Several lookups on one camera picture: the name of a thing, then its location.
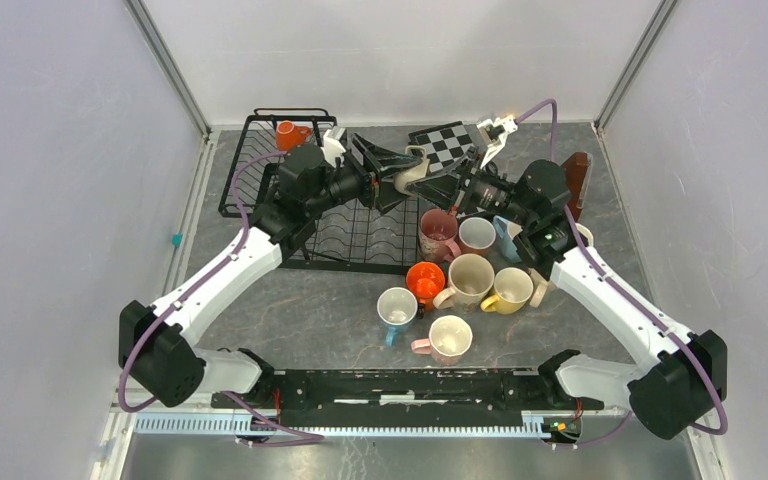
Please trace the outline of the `orange cup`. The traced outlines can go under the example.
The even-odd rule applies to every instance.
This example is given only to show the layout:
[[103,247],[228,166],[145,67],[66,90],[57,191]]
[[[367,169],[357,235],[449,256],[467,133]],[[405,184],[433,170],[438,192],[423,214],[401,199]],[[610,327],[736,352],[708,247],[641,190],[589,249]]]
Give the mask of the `orange cup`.
[[446,287],[446,277],[440,266],[423,261],[409,268],[406,288],[417,298],[424,312],[434,310],[433,299]]

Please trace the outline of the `yellow cup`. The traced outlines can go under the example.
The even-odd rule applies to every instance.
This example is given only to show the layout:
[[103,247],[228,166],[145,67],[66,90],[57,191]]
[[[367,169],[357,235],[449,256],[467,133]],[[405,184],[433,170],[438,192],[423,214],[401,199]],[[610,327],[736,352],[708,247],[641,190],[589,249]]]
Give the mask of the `yellow cup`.
[[490,294],[481,302],[484,312],[509,315],[520,310],[534,293],[530,275],[521,269],[508,267],[494,278]]

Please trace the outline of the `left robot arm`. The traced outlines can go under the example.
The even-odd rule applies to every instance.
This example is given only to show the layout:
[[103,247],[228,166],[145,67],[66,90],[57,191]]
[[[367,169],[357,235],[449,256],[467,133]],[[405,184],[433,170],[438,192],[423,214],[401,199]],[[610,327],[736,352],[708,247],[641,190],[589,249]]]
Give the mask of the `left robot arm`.
[[121,311],[122,410],[136,413],[154,403],[173,408],[197,393],[237,394],[255,408],[272,399],[274,381],[253,355],[196,345],[233,301],[306,243],[323,213],[353,200],[397,205],[408,185],[428,172],[412,147],[392,152],[362,137],[356,147],[367,150],[365,159],[342,145],[303,142],[248,161],[277,160],[272,198],[242,214],[231,242],[183,284],[149,305],[132,301]]

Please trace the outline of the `yellow mug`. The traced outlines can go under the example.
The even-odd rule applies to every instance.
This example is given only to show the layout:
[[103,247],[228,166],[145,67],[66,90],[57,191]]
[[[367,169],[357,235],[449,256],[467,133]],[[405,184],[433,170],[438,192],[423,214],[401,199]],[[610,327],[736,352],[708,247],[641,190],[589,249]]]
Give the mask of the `yellow mug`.
[[592,246],[595,245],[594,236],[593,236],[593,234],[592,234],[592,232],[591,232],[591,230],[589,228],[587,228],[583,224],[577,223],[576,224],[576,229],[577,229],[578,233],[580,234],[580,236],[582,237],[582,240],[583,240],[584,244],[587,247],[592,247]]

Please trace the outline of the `cream mug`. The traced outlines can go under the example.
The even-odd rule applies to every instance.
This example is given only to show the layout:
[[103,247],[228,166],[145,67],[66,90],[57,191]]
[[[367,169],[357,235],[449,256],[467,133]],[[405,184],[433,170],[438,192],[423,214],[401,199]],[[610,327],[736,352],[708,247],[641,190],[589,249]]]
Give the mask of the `cream mug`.
[[465,313],[475,309],[493,286],[492,264],[477,254],[463,254],[448,269],[447,286],[433,298],[435,309]]

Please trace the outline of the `blue cup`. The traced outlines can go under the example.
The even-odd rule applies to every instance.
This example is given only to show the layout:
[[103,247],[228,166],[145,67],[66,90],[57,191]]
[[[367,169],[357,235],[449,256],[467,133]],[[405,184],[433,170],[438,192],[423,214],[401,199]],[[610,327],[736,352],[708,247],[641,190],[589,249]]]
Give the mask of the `blue cup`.
[[392,287],[379,296],[376,312],[387,328],[385,345],[392,347],[398,335],[418,317],[419,302],[407,288]]

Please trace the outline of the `tan tall cup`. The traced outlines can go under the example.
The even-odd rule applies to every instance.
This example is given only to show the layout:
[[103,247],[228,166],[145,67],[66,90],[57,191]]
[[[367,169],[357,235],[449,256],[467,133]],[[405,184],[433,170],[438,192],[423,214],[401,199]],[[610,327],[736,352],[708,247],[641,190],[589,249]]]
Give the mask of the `tan tall cup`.
[[536,269],[529,269],[528,274],[534,286],[529,305],[531,307],[538,307],[546,294],[556,290],[557,287],[550,280],[544,278]]

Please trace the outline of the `salmon pink mug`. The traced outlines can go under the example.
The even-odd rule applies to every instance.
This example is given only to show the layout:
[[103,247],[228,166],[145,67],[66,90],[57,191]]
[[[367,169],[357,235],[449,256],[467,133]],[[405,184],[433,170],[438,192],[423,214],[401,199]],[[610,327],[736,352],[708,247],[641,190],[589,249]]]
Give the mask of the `salmon pink mug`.
[[486,256],[496,239],[493,224],[484,218],[464,219],[458,229],[458,244],[462,254]]

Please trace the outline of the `pale pink mug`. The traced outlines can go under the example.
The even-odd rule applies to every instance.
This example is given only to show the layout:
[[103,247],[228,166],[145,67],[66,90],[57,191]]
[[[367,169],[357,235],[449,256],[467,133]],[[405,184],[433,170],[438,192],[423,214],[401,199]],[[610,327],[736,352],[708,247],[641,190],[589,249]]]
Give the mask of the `pale pink mug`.
[[454,366],[470,349],[473,332],[470,325],[455,315],[436,319],[428,332],[428,337],[411,343],[415,354],[430,355],[443,366]]

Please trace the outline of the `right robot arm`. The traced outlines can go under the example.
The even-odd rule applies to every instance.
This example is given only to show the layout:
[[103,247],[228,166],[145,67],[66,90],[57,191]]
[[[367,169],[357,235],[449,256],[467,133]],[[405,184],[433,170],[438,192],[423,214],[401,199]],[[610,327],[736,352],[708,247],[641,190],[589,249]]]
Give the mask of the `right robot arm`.
[[583,305],[630,354],[627,364],[561,354],[537,382],[545,405],[598,400],[629,410],[666,440],[687,428],[727,433],[725,341],[712,330],[698,334],[672,319],[583,239],[568,208],[571,192],[561,165],[536,160],[512,182],[485,170],[469,152],[405,189],[450,212],[480,211],[519,226],[512,243],[520,262]]

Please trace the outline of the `light blue mug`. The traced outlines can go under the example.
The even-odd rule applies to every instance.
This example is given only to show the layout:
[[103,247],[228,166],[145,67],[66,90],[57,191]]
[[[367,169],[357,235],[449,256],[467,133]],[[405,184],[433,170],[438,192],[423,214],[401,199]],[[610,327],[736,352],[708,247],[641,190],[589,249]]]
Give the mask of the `light blue mug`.
[[502,257],[511,263],[520,263],[521,258],[514,239],[523,231],[523,227],[501,216],[494,216],[492,223],[498,236],[498,247]]

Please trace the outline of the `beige mug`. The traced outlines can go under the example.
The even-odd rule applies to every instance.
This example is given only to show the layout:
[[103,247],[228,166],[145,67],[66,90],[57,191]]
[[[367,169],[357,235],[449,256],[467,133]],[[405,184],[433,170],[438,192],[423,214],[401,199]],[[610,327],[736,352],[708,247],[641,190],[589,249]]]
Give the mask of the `beige mug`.
[[393,178],[393,184],[397,192],[411,196],[411,193],[406,188],[407,184],[420,180],[428,174],[430,160],[427,156],[427,150],[423,146],[408,145],[404,150],[404,154],[418,157],[420,163],[396,174]]

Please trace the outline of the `pink floral mug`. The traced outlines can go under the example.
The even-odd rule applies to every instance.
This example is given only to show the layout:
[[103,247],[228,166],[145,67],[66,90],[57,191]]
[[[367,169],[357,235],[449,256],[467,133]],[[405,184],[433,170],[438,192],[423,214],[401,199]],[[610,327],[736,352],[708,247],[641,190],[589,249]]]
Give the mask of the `pink floral mug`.
[[427,210],[419,220],[418,242],[421,256],[433,263],[451,262],[462,254],[457,242],[457,219],[439,208]]

